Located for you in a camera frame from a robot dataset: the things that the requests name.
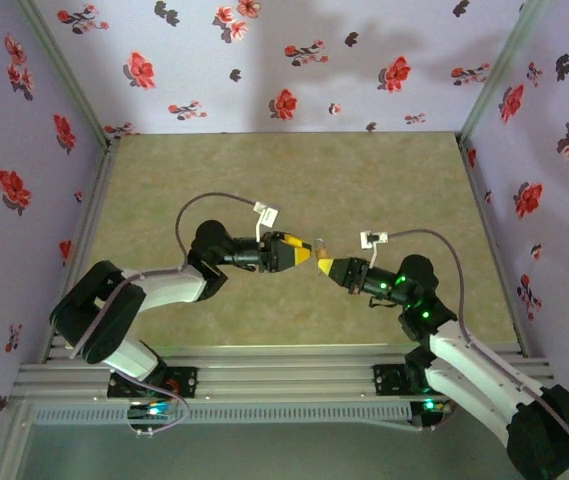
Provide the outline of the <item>controller board with green light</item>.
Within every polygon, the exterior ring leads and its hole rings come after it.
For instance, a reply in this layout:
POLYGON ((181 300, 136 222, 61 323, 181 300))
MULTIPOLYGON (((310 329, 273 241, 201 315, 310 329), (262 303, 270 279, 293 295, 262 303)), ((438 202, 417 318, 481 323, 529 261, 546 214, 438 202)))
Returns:
POLYGON ((410 407, 413 416, 420 416, 427 413, 448 414, 452 404, 449 400, 425 398, 411 401, 410 407))
POLYGON ((173 401, 133 401, 128 408, 127 419, 129 421, 168 421, 174 416, 174 411, 175 403, 173 401))

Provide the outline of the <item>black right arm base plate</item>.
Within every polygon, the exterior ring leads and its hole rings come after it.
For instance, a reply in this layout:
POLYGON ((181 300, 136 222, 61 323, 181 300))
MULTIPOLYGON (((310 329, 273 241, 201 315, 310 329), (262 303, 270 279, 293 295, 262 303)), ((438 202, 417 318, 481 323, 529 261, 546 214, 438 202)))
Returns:
POLYGON ((407 364, 372 366, 377 396, 443 396, 427 383, 424 369, 407 364))

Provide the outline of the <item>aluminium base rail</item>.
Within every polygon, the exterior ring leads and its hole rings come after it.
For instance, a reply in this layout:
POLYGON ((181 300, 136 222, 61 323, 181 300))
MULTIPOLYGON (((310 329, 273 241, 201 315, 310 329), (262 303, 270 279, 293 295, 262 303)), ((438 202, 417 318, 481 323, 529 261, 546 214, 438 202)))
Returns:
MULTIPOLYGON (((165 349, 168 365, 198 370, 195 401, 373 402, 373 368, 401 364, 407 346, 219 346, 165 349)), ((73 359, 55 346, 43 364, 20 367, 13 398, 100 402, 107 397, 110 370, 73 359)))

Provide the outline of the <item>aluminium table side rail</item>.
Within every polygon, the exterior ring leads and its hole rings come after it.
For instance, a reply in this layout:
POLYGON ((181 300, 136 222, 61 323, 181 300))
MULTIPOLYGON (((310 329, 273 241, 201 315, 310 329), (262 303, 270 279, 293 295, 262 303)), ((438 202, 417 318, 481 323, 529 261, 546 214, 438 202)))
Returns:
POLYGON ((84 275, 85 268, 89 263, 95 232, 107 195, 118 147, 118 141, 107 146, 95 162, 91 182, 84 192, 80 217, 72 237, 70 254, 66 266, 63 268, 60 288, 53 305, 56 305, 72 290, 84 275))
POLYGON ((483 226, 483 229, 485 232, 485 236, 487 238, 489 251, 490 251, 490 254, 491 254, 491 257, 493 260, 493 264, 494 264, 494 267, 495 267, 495 270, 497 273, 497 277, 498 277, 498 280, 500 283, 502 295, 503 295, 504 300, 505 300, 505 304, 506 304, 507 311, 508 311, 509 318, 510 318, 511 327, 515 333, 516 340, 517 340, 517 343, 520 347, 520 352, 521 352, 522 356, 524 358, 529 358, 531 356, 531 354, 530 354, 529 349, 528 349, 527 338, 522 333, 522 331, 520 330, 520 327, 519 327, 518 318, 517 318, 517 315, 516 315, 516 312, 514 309, 515 303, 513 301, 511 291, 509 289, 508 281, 505 279, 503 264, 502 264, 500 256, 499 256, 499 248, 498 248, 497 237, 495 235, 495 232, 493 231, 493 228, 492 228, 492 225, 490 222, 490 218, 488 215, 488 210, 486 209, 488 204, 484 200, 485 191, 474 177, 474 174, 472 172, 472 168, 470 166, 468 151, 467 151, 465 143, 462 141, 461 134, 455 133, 454 137, 455 137, 456 145, 457 145, 458 150, 459 150, 460 155, 461 155, 461 159, 464 163, 464 168, 465 168, 465 171, 466 171, 466 174, 468 177, 470 189, 472 191, 472 194, 473 194, 473 197, 474 197, 474 200, 476 203, 476 207, 478 209, 478 213, 479 213, 479 216, 480 216, 480 219, 482 222, 482 226, 483 226))

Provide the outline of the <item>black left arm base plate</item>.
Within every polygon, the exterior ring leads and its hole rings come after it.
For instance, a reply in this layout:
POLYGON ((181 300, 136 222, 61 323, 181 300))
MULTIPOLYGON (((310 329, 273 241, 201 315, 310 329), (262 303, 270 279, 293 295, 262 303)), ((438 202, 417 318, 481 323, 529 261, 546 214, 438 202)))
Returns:
MULTIPOLYGON (((198 384, 196 367, 168 366, 158 373, 153 373, 145 380, 152 386, 178 394, 184 398, 194 398, 198 384)), ((147 386, 140 386, 118 373, 112 373, 107 387, 108 398, 167 398, 166 394, 157 392, 147 386)))

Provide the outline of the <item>aluminium frame post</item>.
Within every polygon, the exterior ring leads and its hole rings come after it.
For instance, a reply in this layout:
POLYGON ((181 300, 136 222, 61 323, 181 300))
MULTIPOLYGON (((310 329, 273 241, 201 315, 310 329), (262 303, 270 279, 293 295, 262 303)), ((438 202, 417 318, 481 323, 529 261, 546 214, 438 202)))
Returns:
POLYGON ((0 423, 0 480, 17 480, 32 425, 33 407, 25 401, 10 404, 0 423))
POLYGON ((98 141, 104 153, 111 150, 112 141, 108 140, 98 117, 88 101, 70 64, 56 42, 51 29, 37 7, 35 0, 12 0, 26 19, 33 34, 39 41, 44 53, 55 70, 67 93, 79 108, 83 120, 88 124, 93 137, 98 141))
POLYGON ((496 95, 500 82, 512 69, 515 57, 524 48, 536 23, 553 0, 525 0, 517 22, 501 49, 488 79, 467 116, 461 130, 456 134, 458 145, 468 141, 496 95))

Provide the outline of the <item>aluminium lower frame post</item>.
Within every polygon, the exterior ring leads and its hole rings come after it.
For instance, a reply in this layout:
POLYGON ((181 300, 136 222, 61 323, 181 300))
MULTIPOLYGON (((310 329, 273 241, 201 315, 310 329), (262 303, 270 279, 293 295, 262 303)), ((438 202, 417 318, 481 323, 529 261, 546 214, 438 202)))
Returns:
POLYGON ((0 423, 0 480, 17 480, 32 425, 33 407, 25 401, 10 404, 0 423))

